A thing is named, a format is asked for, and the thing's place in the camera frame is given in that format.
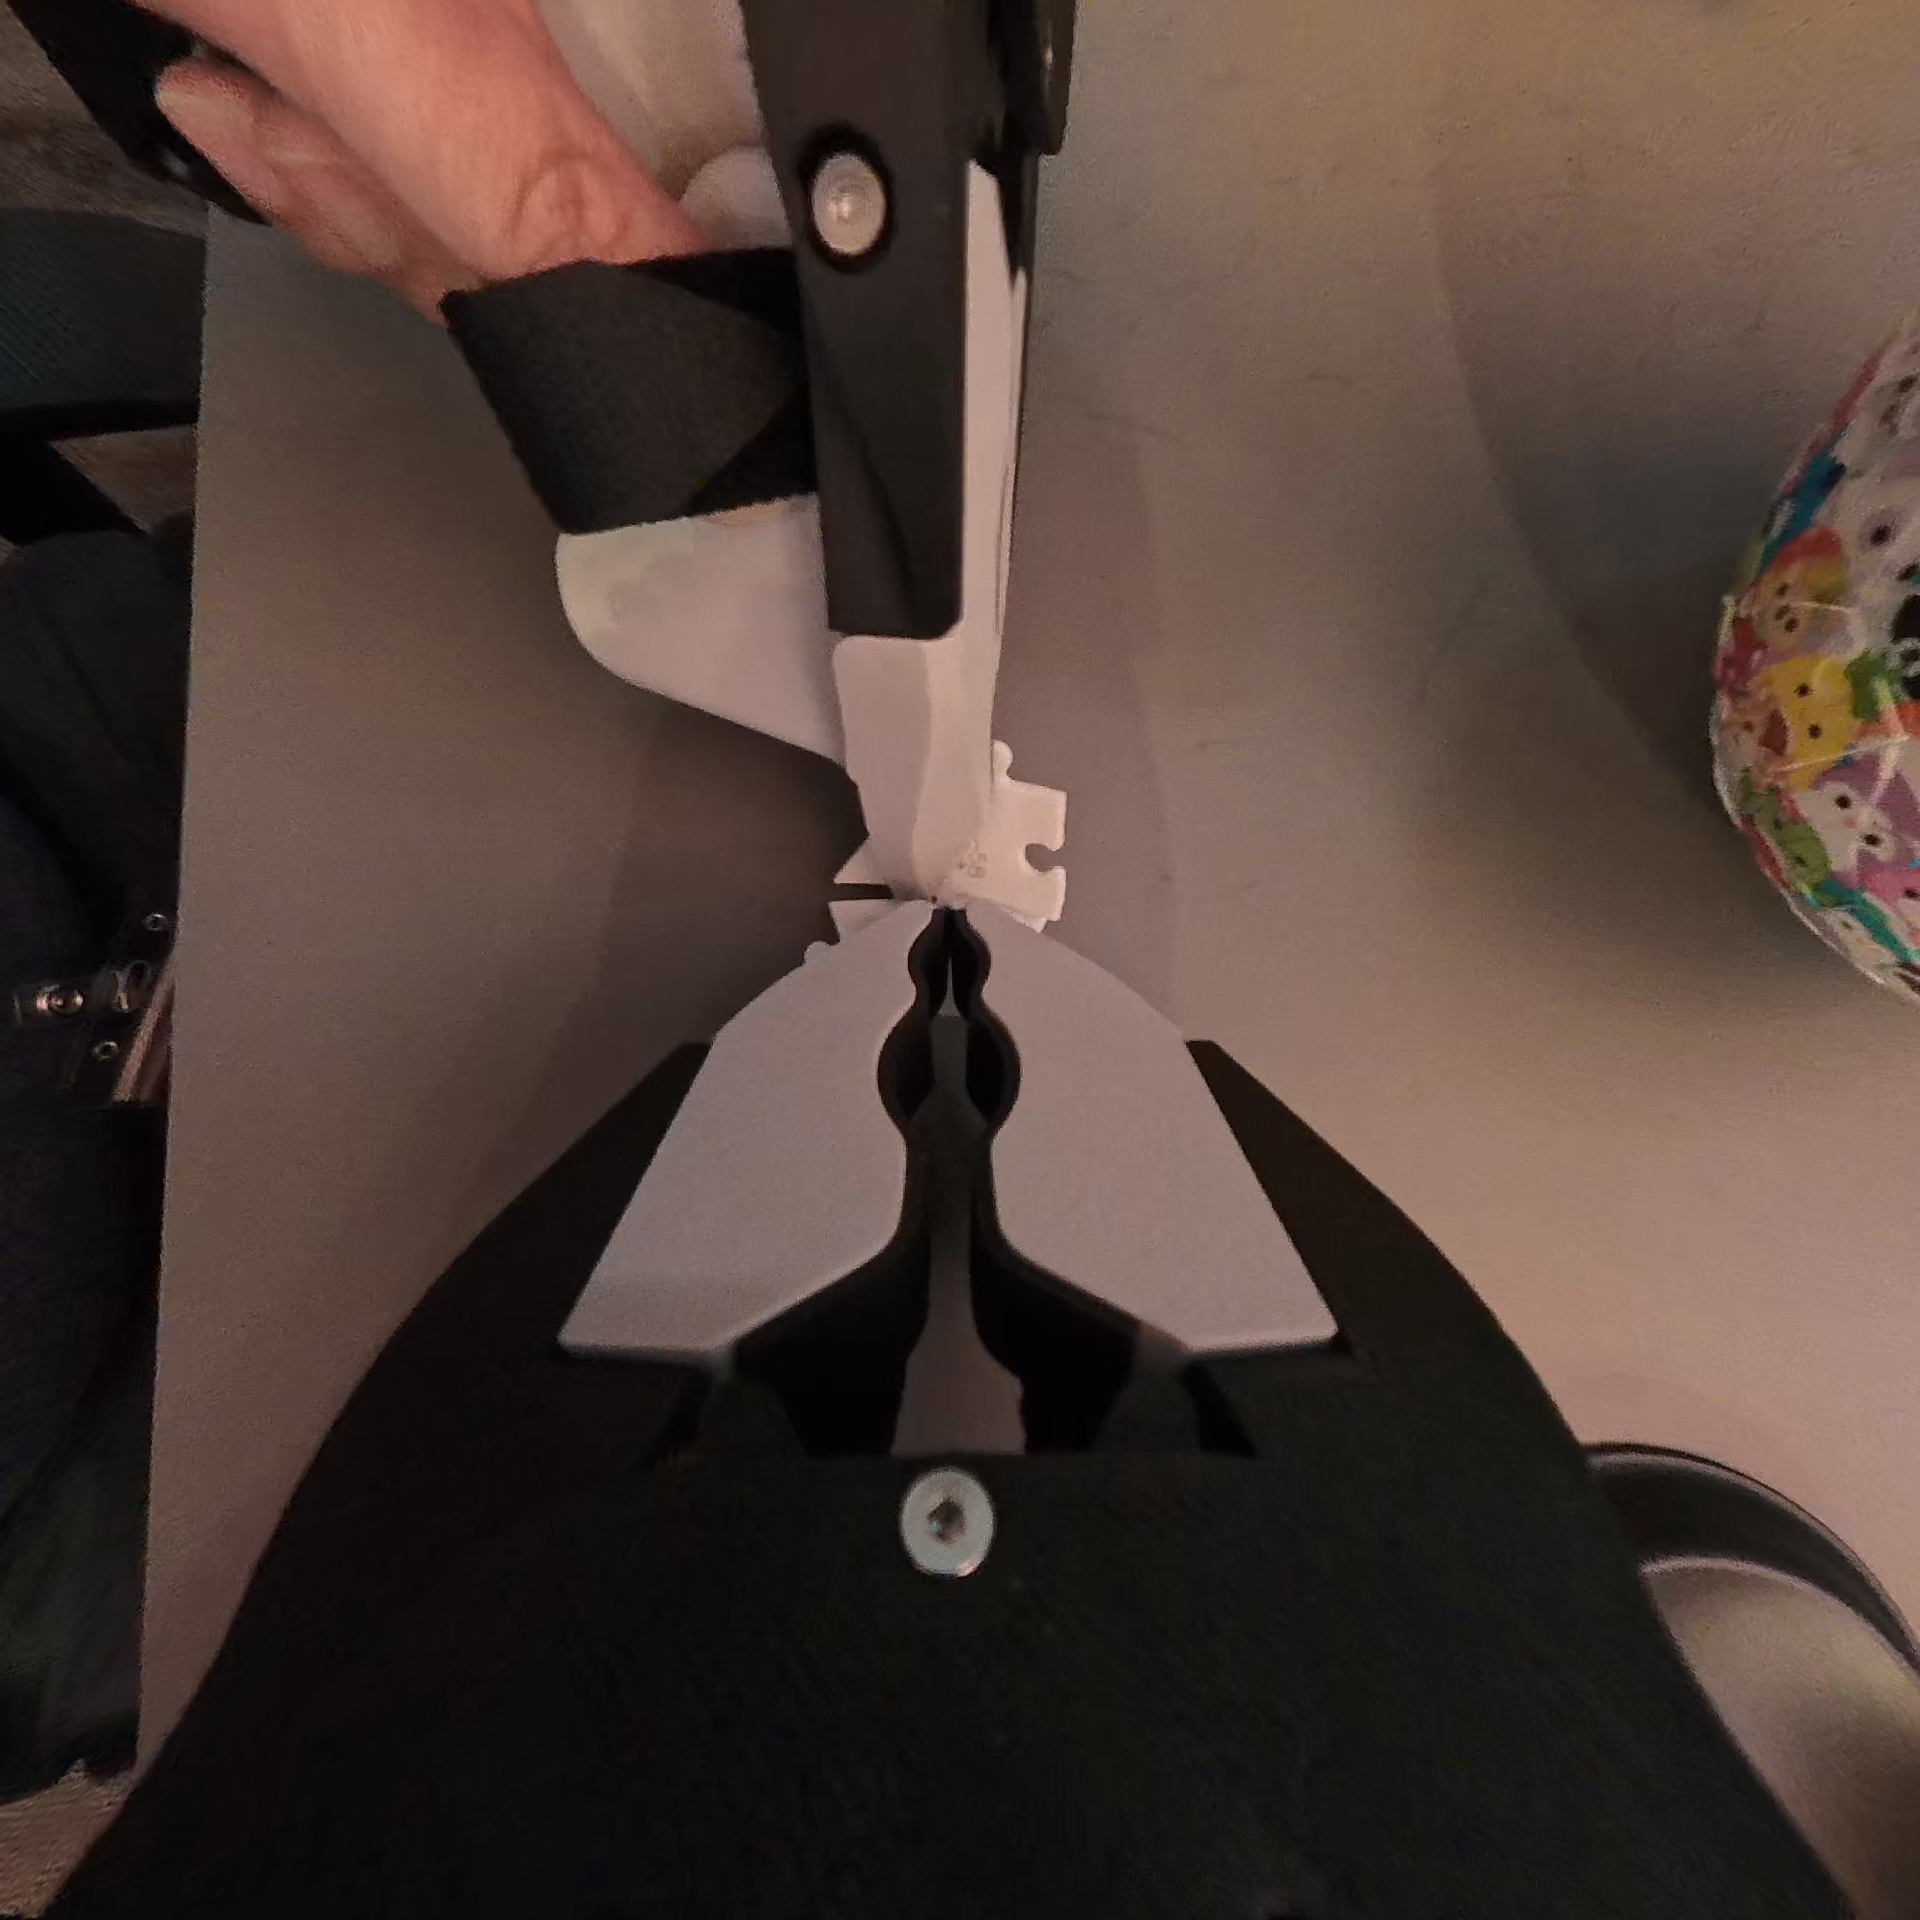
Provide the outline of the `colourful puzzle ball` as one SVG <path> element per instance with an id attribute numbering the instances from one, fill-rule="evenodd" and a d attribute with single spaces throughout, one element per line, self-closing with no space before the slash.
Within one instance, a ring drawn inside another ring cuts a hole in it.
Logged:
<path id="1" fill-rule="evenodd" d="M 1918 998 L 1918 318 L 1794 452 L 1722 598 L 1712 779 L 1792 916 Z"/>

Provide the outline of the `person's left hand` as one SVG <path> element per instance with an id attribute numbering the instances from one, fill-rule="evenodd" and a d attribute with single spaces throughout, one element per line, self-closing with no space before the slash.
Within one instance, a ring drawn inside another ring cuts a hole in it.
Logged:
<path id="1" fill-rule="evenodd" d="M 432 323 L 578 263 L 709 248 L 525 3 L 144 3 L 198 47 L 168 123 L 320 264 Z"/>

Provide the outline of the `white puzzle piece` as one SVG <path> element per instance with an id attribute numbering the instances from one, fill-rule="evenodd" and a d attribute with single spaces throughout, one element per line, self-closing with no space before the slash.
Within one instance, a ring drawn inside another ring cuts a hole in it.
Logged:
<path id="1" fill-rule="evenodd" d="M 985 806 L 964 852 L 955 860 L 947 896 L 955 904 L 989 904 L 1030 931 L 1066 911 L 1066 865 L 1041 865 L 1035 852 L 1066 851 L 1067 795 L 1064 789 L 1016 777 L 1008 743 L 993 740 Z"/>
<path id="2" fill-rule="evenodd" d="M 884 921 L 900 903 L 902 900 L 896 889 L 881 873 L 874 845 L 865 843 L 833 877 L 825 903 L 830 931 L 804 945 L 802 961 L 811 961 L 833 945 L 840 945 L 874 923 Z"/>

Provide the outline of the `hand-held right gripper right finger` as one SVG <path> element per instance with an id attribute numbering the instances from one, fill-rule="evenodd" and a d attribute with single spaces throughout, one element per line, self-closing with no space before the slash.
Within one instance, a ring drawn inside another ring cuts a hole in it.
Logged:
<path id="1" fill-rule="evenodd" d="M 974 1323 L 1028 1454 L 1084 1454 L 1126 1392 L 1322 1352 L 1338 1319 L 1182 1031 L 1010 916 L 950 916 L 980 1120 Z"/>

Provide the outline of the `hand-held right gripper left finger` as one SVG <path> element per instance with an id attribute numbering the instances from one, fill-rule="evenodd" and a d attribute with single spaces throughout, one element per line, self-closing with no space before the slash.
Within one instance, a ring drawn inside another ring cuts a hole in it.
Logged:
<path id="1" fill-rule="evenodd" d="M 712 1040 L 561 1344 L 765 1389 L 811 1454 L 884 1454 L 928 1319 L 928 992 L 944 916 L 808 952 Z"/>

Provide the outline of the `black round ball stand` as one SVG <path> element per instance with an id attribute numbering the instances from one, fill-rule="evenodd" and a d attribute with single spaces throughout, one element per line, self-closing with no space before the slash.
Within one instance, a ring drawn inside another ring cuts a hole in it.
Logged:
<path id="1" fill-rule="evenodd" d="M 1859 1915 L 1918 1915 L 1918 1645 L 1866 1561 L 1717 1460 L 1594 1447 L 1644 1585 Z"/>

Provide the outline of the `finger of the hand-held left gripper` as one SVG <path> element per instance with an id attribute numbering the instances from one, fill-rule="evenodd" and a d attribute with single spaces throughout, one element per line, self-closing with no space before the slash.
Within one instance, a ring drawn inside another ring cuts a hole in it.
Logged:
<path id="1" fill-rule="evenodd" d="M 905 899 L 947 883 L 984 811 L 1018 503 L 1027 276 L 998 182 L 966 180 L 964 503 L 961 613 L 938 639 L 849 635 L 833 651 L 846 768 L 870 851 Z"/>

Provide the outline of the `dark teal chair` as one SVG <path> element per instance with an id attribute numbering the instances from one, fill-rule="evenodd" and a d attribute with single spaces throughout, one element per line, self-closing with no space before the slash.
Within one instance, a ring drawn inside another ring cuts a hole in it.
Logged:
<path id="1" fill-rule="evenodd" d="M 128 217 L 2 213 L 2 539 L 131 532 L 64 444 L 202 417 L 205 243 Z"/>

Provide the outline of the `person's dark trousers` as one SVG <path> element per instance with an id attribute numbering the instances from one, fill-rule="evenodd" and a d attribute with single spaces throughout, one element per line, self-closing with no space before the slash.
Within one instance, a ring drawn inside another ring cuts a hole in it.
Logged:
<path id="1" fill-rule="evenodd" d="M 113 1086 L 171 950 L 190 584 L 148 535 L 2 579 L 2 1781 L 132 1761 L 162 1101 Z"/>

